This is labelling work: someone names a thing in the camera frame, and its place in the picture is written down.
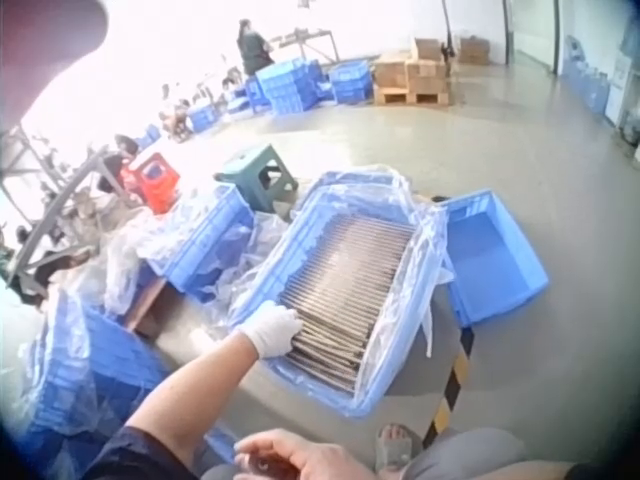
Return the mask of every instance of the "foot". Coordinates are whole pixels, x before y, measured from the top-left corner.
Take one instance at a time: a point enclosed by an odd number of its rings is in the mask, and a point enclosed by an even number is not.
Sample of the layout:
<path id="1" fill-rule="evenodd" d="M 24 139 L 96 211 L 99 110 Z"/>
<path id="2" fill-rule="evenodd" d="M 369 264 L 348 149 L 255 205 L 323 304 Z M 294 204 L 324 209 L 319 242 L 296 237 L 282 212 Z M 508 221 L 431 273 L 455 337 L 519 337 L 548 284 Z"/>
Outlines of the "foot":
<path id="1" fill-rule="evenodd" d="M 380 480 L 400 480 L 411 462 L 412 441 L 409 431 L 390 424 L 376 439 L 376 473 Z"/>

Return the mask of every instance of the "white glove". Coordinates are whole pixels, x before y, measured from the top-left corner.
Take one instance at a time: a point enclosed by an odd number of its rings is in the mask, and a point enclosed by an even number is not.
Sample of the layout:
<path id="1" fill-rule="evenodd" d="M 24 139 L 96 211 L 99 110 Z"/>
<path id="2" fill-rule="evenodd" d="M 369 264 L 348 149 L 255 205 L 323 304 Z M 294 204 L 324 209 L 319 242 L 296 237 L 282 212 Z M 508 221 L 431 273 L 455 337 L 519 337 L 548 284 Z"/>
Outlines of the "white glove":
<path id="1" fill-rule="evenodd" d="M 260 358 L 279 357 L 291 351 L 291 339 L 302 330 L 295 310 L 287 310 L 271 300 L 264 302 L 238 330 L 253 343 Z"/>

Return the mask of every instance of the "concrete floor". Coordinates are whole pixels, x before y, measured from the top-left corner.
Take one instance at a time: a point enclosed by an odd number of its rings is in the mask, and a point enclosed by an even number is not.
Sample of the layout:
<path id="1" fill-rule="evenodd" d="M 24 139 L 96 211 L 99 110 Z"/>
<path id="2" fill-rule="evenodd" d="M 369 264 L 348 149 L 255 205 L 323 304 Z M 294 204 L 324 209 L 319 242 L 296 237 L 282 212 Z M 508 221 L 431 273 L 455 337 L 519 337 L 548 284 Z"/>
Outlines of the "concrete floor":
<path id="1" fill-rule="evenodd" d="M 534 457 L 589 459 L 611 444 L 639 382 L 640 172 L 604 120 L 537 66 L 467 68 L 457 75 L 456 92 L 456 105 L 443 110 L 339 106 L 254 118 L 167 155 L 186 176 L 202 175 L 237 149 L 270 141 L 300 177 L 383 163 L 425 194 L 493 189 L 528 235 L 551 285 L 524 308 L 475 328 L 470 378 L 452 424 L 510 430 Z M 342 443 L 367 462 L 385 423 L 424 435 L 458 348 L 444 290 L 433 310 L 433 358 L 424 357 L 417 338 L 369 418 L 344 419 L 257 366 L 223 421 L 239 436 L 290 428 Z M 159 345 L 183 363 L 209 341 L 200 328 L 207 312 L 185 301 L 170 316 Z"/>

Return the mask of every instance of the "sandal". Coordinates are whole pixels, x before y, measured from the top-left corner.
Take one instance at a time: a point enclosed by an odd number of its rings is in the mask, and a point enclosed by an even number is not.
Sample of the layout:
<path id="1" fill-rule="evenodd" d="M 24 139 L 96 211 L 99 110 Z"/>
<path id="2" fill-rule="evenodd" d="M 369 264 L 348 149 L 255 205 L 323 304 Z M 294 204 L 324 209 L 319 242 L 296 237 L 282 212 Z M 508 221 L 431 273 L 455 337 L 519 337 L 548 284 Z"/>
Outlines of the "sandal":
<path id="1" fill-rule="evenodd" d="M 402 438 L 383 438 L 387 428 L 398 427 L 404 430 L 406 436 Z M 390 424 L 383 427 L 376 437 L 376 473 L 382 470 L 400 471 L 413 458 L 412 432 L 403 425 Z"/>

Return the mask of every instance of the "green plastic stool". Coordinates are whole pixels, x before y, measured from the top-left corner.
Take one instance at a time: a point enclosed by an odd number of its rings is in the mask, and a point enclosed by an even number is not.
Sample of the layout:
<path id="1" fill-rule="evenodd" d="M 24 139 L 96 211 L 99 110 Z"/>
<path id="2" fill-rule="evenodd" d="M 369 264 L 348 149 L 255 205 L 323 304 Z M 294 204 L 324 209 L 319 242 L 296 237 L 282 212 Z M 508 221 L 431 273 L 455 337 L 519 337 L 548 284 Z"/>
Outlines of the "green plastic stool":
<path id="1" fill-rule="evenodd" d="M 272 180 L 269 173 L 278 173 L 279 177 Z M 253 210 L 268 213 L 275 212 L 273 201 L 286 191 L 287 185 L 291 190 L 298 188 L 298 182 L 271 145 L 236 154 L 215 178 L 236 185 Z"/>

